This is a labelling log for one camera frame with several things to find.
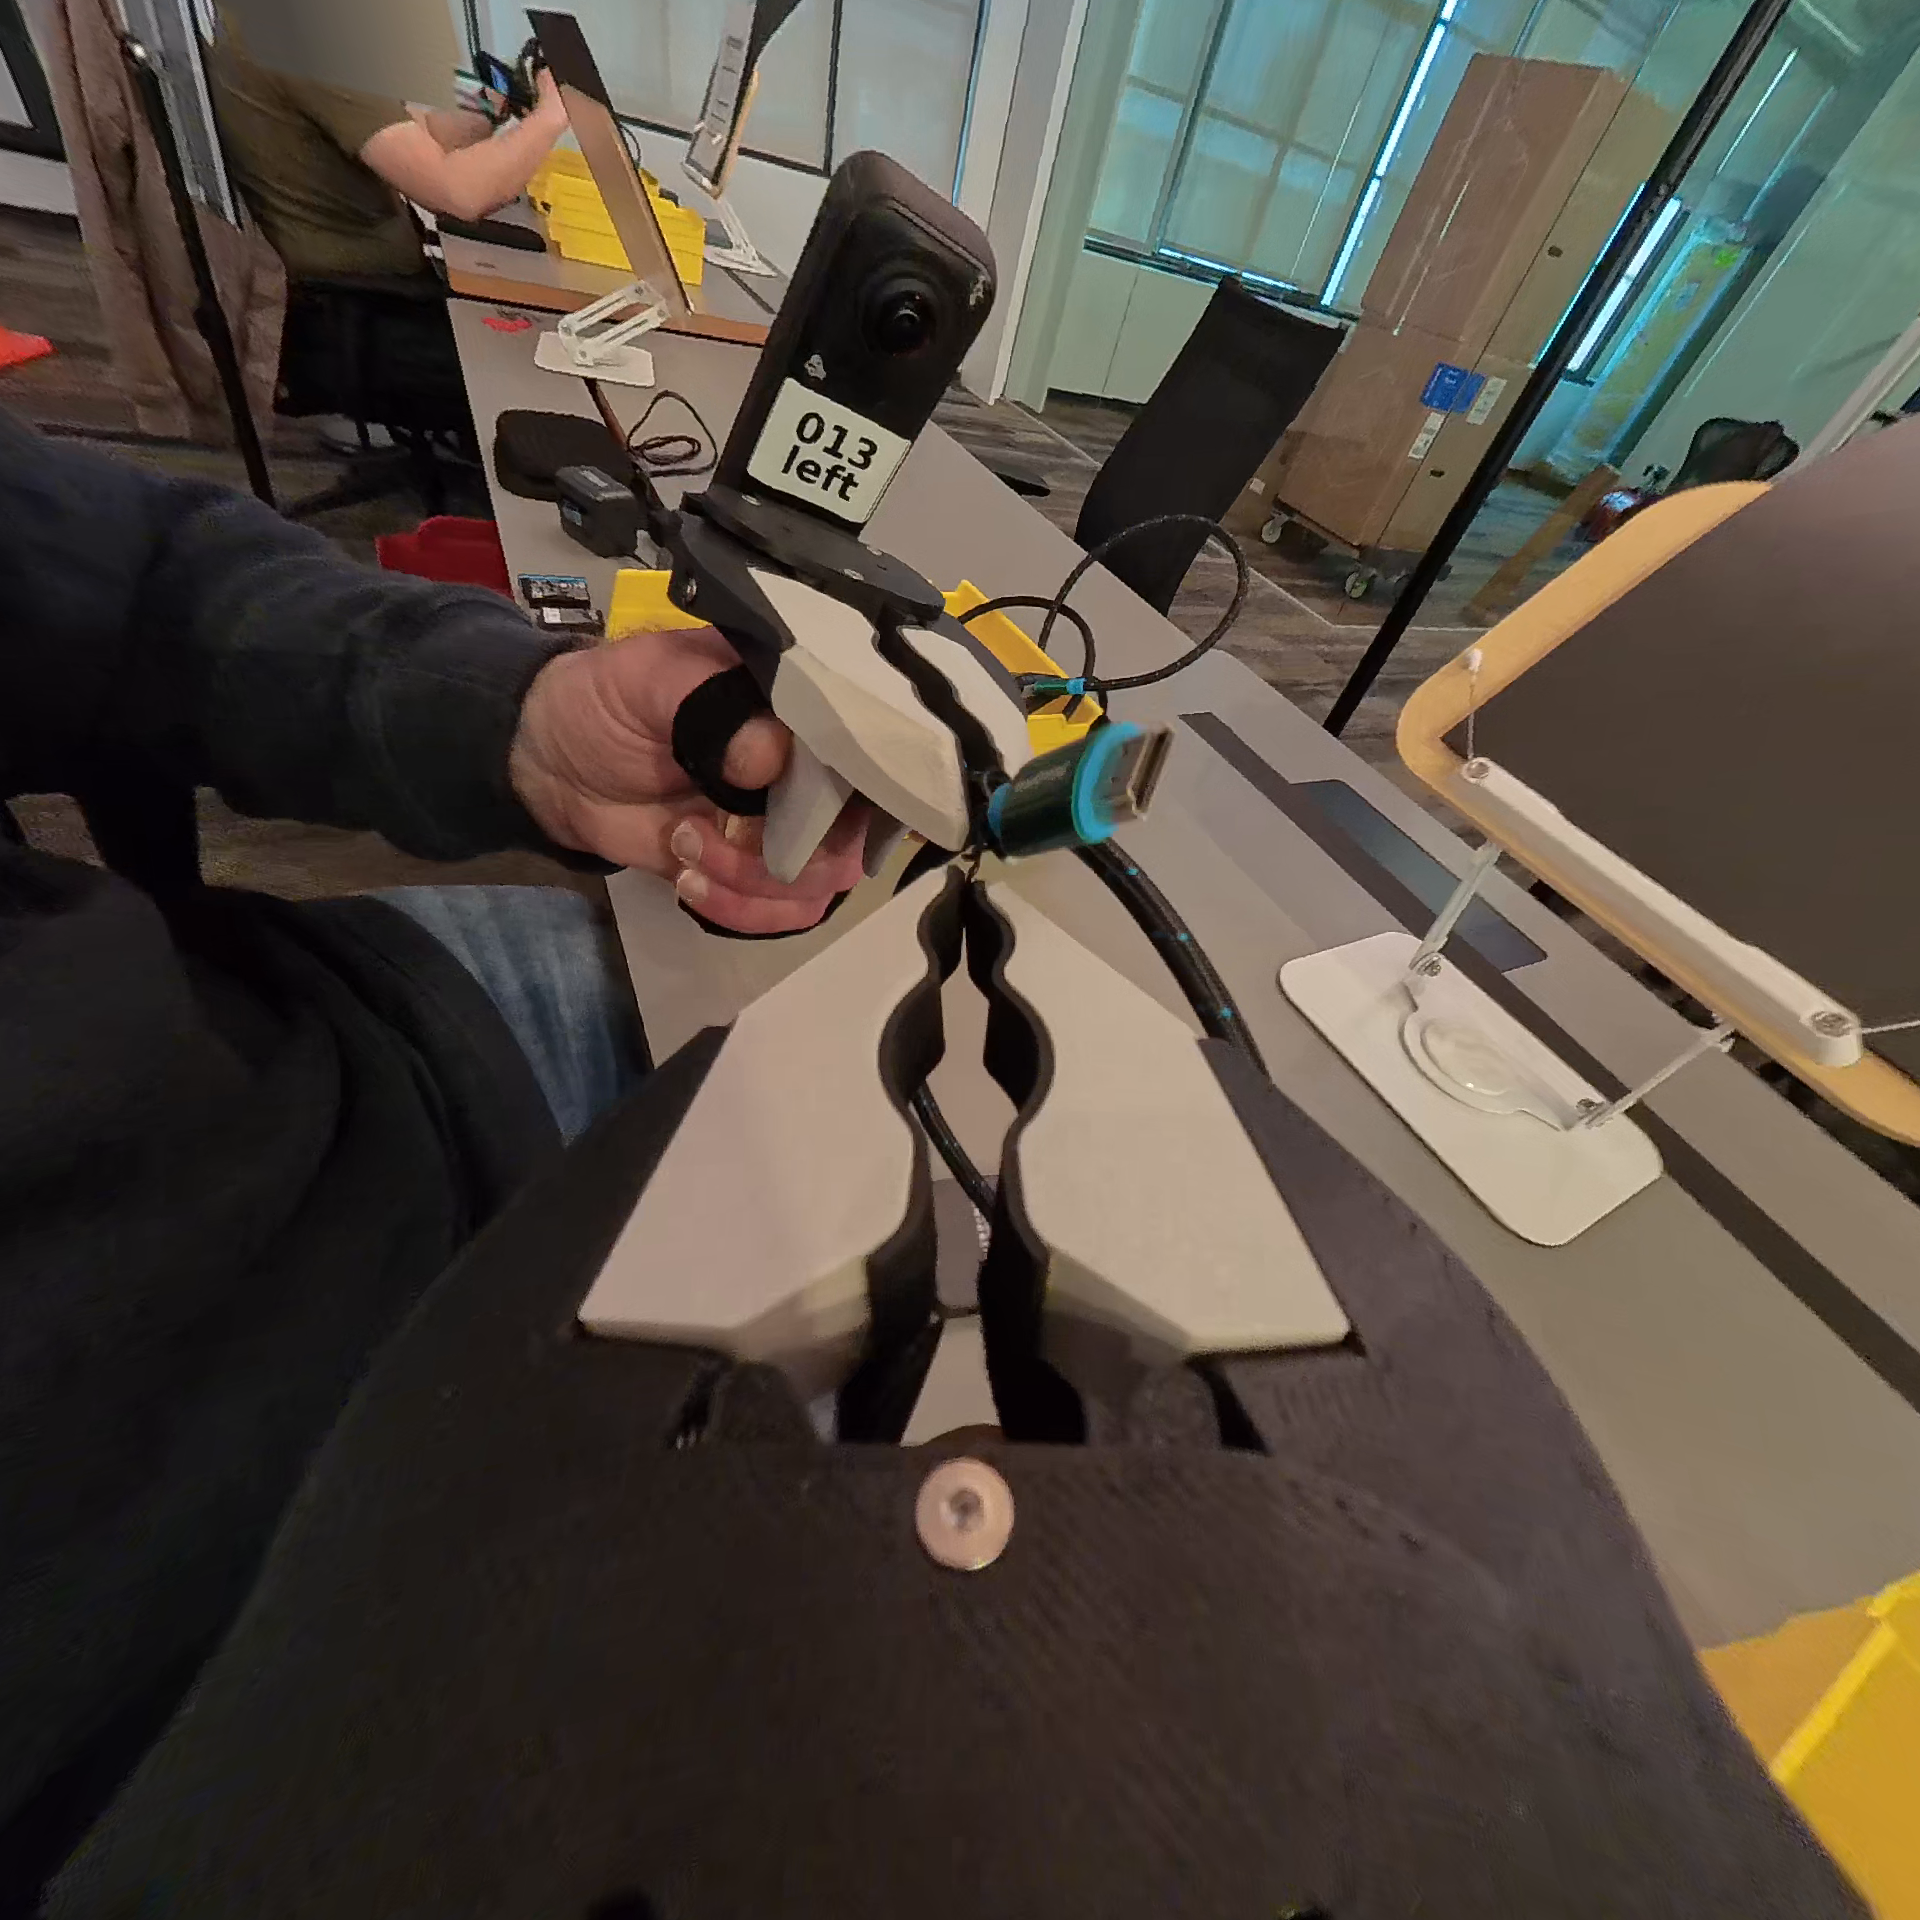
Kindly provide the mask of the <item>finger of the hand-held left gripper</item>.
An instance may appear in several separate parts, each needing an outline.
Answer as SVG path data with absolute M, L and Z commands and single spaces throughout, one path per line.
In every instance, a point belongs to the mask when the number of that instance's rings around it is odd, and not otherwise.
M 810 856 L 850 797 L 961 852 L 974 827 L 955 723 L 923 707 L 850 605 L 794 579 L 767 579 L 767 601 L 791 637 L 769 707 L 794 736 L 767 800 L 767 853 Z
M 1035 759 L 1019 684 L 950 615 L 900 625 L 921 697 L 946 723 L 958 761 L 982 787 L 1013 782 Z

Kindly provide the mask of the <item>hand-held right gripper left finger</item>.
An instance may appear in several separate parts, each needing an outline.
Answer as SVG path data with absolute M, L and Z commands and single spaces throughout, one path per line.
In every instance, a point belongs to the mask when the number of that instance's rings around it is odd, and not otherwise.
M 939 1314 L 926 1147 L 961 874 L 929 872 L 708 1047 L 579 1318 L 785 1372 L 856 1372 Z

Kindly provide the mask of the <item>yellow plastic bin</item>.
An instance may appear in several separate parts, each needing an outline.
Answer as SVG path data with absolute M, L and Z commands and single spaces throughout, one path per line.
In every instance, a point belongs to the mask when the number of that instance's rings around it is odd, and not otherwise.
M 1918 1915 L 1918 1574 L 1700 1661 L 1877 1918 Z
M 664 569 L 628 566 L 612 576 L 608 639 L 619 641 L 632 634 L 679 634 L 704 623 L 670 601 L 670 576 Z M 1061 662 L 1048 659 L 1039 646 L 1013 623 L 1001 608 L 988 608 L 971 582 L 943 594 L 943 608 L 993 653 L 1013 678 L 1070 681 Z M 1052 694 L 1029 713 L 1029 745 L 1035 755 L 1046 755 L 1077 745 L 1106 713 L 1093 694 Z

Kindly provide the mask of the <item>person's left forearm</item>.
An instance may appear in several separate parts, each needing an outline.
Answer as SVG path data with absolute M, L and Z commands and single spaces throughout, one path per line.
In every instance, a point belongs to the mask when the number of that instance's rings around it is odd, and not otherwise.
M 142 769 L 413 856 L 564 856 L 508 750 L 567 650 L 492 589 L 375 569 L 249 495 L 4 415 L 5 803 Z

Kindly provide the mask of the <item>person's left hand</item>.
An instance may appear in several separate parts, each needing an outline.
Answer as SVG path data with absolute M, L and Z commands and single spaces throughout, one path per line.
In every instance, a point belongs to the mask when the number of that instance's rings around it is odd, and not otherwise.
M 722 813 L 670 755 L 686 697 L 734 666 L 712 627 L 560 653 L 522 700 L 508 772 L 554 846 L 673 883 L 717 929 L 808 933 L 860 887 L 868 813 L 849 804 L 795 881 L 767 868 L 765 823 Z

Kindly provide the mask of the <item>white stand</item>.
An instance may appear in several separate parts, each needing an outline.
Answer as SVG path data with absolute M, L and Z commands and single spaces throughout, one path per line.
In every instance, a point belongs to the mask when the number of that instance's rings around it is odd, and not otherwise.
M 602 300 L 564 315 L 554 328 L 541 332 L 534 367 L 625 390 L 656 387 L 647 338 L 667 320 L 656 289 L 631 278 Z

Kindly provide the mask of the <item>black office chair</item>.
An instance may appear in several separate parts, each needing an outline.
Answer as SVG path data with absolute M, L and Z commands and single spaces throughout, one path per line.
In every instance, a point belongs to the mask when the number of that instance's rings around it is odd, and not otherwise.
M 1205 525 L 1298 419 L 1348 323 L 1224 278 L 1087 492 L 1072 538 L 1167 614 Z

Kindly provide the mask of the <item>black desktop device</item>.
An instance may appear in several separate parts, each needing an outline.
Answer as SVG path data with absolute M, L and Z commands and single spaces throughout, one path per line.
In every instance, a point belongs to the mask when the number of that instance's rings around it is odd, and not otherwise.
M 553 506 L 564 538 L 595 557 L 628 560 L 670 533 L 673 514 L 637 451 L 602 421 L 508 406 L 494 421 L 492 453 L 499 487 Z

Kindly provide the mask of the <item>small red box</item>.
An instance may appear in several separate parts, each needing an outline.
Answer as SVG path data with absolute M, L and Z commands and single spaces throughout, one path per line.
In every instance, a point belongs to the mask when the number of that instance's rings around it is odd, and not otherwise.
M 481 586 L 513 598 L 513 579 L 492 518 L 439 514 L 409 533 L 375 538 L 375 560 L 387 572 L 447 586 Z

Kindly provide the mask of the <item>person's black top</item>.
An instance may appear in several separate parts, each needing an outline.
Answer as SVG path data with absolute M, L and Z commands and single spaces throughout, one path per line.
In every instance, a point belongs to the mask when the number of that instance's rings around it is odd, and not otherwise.
M 375 1347 L 557 1151 L 419 925 L 4 846 L 4 1915 L 227 1635 Z

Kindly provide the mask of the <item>cart with cardboard boxes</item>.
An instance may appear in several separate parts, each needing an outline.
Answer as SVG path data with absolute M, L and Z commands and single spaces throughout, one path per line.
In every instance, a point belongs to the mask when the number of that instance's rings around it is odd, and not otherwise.
M 1356 325 L 1244 502 L 1391 598 L 1653 172 L 1675 114 L 1613 69 L 1472 56 Z

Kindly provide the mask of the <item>black stand pole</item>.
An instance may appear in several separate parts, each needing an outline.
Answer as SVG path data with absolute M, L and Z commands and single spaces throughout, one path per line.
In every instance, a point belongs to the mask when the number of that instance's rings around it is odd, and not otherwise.
M 1524 379 L 1515 405 L 1510 406 L 1498 432 L 1491 438 L 1486 453 L 1482 456 L 1463 492 L 1452 502 L 1449 514 L 1440 519 L 1434 538 L 1425 543 L 1418 564 L 1407 576 L 1407 583 L 1396 594 L 1391 611 L 1385 614 L 1377 637 L 1367 641 L 1350 678 L 1332 697 L 1330 713 L 1321 720 L 1321 727 L 1332 737 L 1346 733 L 1348 720 L 1356 716 L 1367 692 L 1377 685 L 1379 672 L 1393 656 L 1396 646 L 1411 627 L 1415 614 L 1420 614 L 1425 596 L 1447 572 L 1452 551 L 1462 546 L 1478 511 L 1498 487 L 1498 480 L 1510 469 L 1513 453 L 1520 451 L 1524 432 L 1530 431 L 1542 406 L 1552 400 L 1559 379 L 1572 364 L 1575 350 L 1591 332 L 1598 310 L 1605 306 L 1610 294 L 1626 273 L 1633 255 L 1640 251 L 1643 235 L 1659 225 L 1675 188 L 1684 183 L 1688 172 L 1693 169 L 1693 159 L 1700 156 L 1709 137 L 1717 130 L 1741 84 L 1746 82 L 1749 69 L 1761 62 L 1770 37 L 1774 36 L 1786 11 L 1788 2 L 1749 2 L 1749 10 L 1741 15 L 1735 36 L 1727 37 L 1726 49 L 1714 62 L 1714 69 L 1709 74 L 1700 94 L 1688 104 L 1688 114 L 1681 114 L 1680 126 L 1672 129 L 1672 137 L 1668 140 L 1649 178 L 1643 180 L 1643 187 L 1635 191 L 1633 203 L 1621 216 L 1621 225 L 1614 226 L 1613 239 L 1591 262 L 1591 271 L 1578 289 L 1578 297 L 1572 300 L 1562 323 L 1555 328 L 1547 347 L 1542 350 L 1542 357 L 1536 361 L 1533 371 Z

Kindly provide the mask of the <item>wooden rimmed black panel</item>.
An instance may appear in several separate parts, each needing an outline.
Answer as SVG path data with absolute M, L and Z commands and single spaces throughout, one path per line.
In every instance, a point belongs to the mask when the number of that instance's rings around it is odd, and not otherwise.
M 1643 508 L 1409 694 L 1396 753 L 1447 804 L 1497 761 L 1835 996 L 1857 1068 L 1754 1047 L 1918 1143 L 1915 421 Z

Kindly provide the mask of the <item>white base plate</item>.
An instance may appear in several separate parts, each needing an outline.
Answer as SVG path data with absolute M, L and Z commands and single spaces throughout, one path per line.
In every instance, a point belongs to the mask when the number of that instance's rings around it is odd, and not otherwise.
M 1633 1118 L 1588 1125 L 1603 1100 L 1462 964 L 1379 933 L 1287 962 L 1298 1013 L 1504 1230 L 1565 1246 L 1662 1179 Z

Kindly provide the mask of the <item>white bracket bar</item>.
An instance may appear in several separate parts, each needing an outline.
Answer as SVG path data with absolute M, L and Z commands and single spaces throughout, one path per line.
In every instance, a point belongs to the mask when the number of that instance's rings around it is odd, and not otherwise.
M 1536 881 L 1784 1063 L 1861 1063 L 1852 1010 L 1578 827 L 1510 769 L 1476 755 L 1452 766 L 1440 792 Z

